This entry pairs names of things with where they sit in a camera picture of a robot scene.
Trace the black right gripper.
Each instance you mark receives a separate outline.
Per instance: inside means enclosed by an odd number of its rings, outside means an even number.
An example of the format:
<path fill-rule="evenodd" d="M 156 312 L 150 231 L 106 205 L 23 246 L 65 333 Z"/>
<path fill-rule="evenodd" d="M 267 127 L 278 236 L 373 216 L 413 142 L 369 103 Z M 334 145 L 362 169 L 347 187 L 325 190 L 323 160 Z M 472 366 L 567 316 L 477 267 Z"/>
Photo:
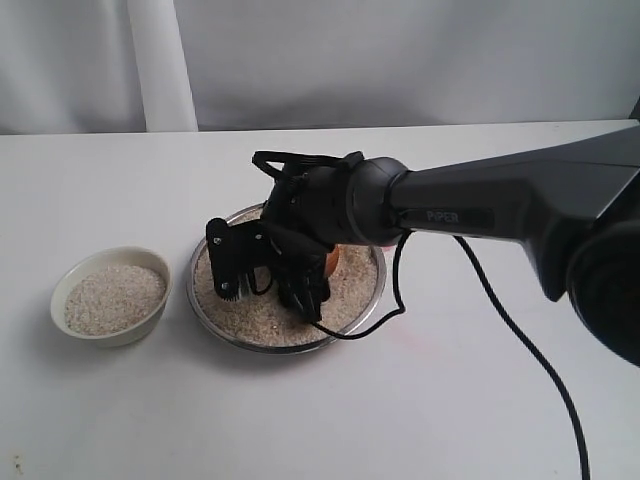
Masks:
<path fill-rule="evenodd" d="M 324 258 L 337 245 L 360 243 L 360 235 L 349 219 L 354 164 L 285 164 L 281 169 L 261 164 L 259 169 L 274 180 L 261 223 L 282 256 L 311 261 Z M 297 310 L 304 320 L 322 319 L 322 273 L 295 274 L 277 267 L 275 274 L 279 302 L 284 308 Z"/>

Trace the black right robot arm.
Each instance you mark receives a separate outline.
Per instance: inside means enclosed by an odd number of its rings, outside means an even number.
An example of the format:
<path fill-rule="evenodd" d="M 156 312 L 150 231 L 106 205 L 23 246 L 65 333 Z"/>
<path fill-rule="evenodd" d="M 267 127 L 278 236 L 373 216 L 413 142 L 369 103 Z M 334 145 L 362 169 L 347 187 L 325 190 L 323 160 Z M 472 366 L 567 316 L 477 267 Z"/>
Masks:
<path fill-rule="evenodd" d="M 293 239 L 389 246 L 410 231 L 520 244 L 544 295 L 639 361 L 639 131 L 413 171 L 396 159 L 259 151 L 264 219 Z"/>

